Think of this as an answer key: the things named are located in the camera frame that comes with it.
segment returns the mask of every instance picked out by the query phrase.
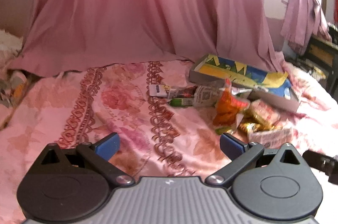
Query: pink cloth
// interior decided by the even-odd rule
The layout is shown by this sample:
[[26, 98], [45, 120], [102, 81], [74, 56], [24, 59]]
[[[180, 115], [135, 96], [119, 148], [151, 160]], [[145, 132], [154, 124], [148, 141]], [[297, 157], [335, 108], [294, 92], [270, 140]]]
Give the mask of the pink cloth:
[[34, 0], [11, 68], [40, 76], [206, 53], [281, 70], [263, 0]]
[[[16, 189], [50, 142], [70, 148], [117, 132], [121, 147], [110, 162], [136, 179], [189, 175], [204, 179], [228, 164], [212, 126], [215, 108], [172, 108], [147, 94], [148, 84], [187, 86], [185, 75], [191, 65], [116, 64], [38, 81], [0, 131], [0, 223], [23, 221]], [[310, 75], [291, 65], [285, 68], [297, 93], [306, 91], [308, 97], [302, 99], [298, 115], [286, 114], [294, 126], [291, 143], [300, 153], [312, 149], [334, 156], [337, 103]]]
[[281, 36], [298, 54], [306, 51], [311, 35], [331, 41], [321, 3], [318, 0], [289, 0]]

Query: red embroidered pattern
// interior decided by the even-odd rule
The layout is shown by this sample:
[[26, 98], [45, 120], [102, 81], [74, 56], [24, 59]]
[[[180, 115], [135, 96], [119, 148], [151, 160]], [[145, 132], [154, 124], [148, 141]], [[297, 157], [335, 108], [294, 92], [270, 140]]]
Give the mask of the red embroidered pattern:
[[[159, 75], [161, 67], [160, 62], [149, 62], [147, 84], [161, 84], [163, 77]], [[151, 131], [154, 134], [152, 139], [157, 141], [154, 145], [155, 152], [159, 155], [161, 162], [165, 163], [165, 171], [169, 176], [191, 176], [195, 171], [188, 170], [187, 167], [179, 163], [183, 156], [181, 153], [175, 151], [174, 138], [179, 136], [180, 133], [170, 124], [170, 119], [174, 115], [169, 111], [164, 104], [166, 100], [158, 97], [149, 96], [149, 86], [147, 86], [148, 103], [150, 110], [150, 122], [154, 126]]]
[[61, 133], [59, 140], [56, 141], [61, 148], [73, 148], [77, 144], [89, 140], [87, 134], [92, 131], [92, 125], [95, 123], [92, 110], [93, 97], [100, 89], [102, 73], [105, 70], [105, 67], [90, 68], [81, 80], [79, 97], [75, 101], [76, 104], [71, 116], [66, 121], [65, 130]]

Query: cardboard box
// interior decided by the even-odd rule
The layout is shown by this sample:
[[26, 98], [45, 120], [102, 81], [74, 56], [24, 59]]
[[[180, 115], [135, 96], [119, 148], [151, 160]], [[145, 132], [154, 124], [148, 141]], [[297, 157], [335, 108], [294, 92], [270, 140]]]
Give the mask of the cardboard box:
[[273, 107], [296, 113], [300, 101], [286, 77], [287, 74], [266, 72], [212, 54], [203, 56], [189, 71], [192, 83], [203, 85], [213, 82], [215, 87], [223, 87], [224, 81], [220, 79], [229, 78], [235, 87], [258, 87], [262, 90], [253, 90], [249, 99], [262, 99]]

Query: green bottle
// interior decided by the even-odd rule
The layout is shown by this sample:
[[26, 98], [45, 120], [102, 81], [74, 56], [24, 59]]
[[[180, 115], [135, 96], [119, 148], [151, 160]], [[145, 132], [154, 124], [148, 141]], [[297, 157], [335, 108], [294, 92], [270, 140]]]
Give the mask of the green bottle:
[[172, 107], [190, 107], [193, 104], [193, 98], [174, 98], [169, 101], [169, 105]]

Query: pink curtain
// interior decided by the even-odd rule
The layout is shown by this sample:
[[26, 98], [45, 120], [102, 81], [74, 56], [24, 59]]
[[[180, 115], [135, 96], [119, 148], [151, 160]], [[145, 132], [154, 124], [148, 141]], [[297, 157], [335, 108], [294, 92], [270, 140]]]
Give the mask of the pink curtain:
[[11, 68], [40, 76], [215, 53], [281, 70], [263, 0], [34, 0]]
[[311, 35], [331, 41], [325, 15], [318, 0], [289, 0], [281, 35], [298, 54], [306, 51]]

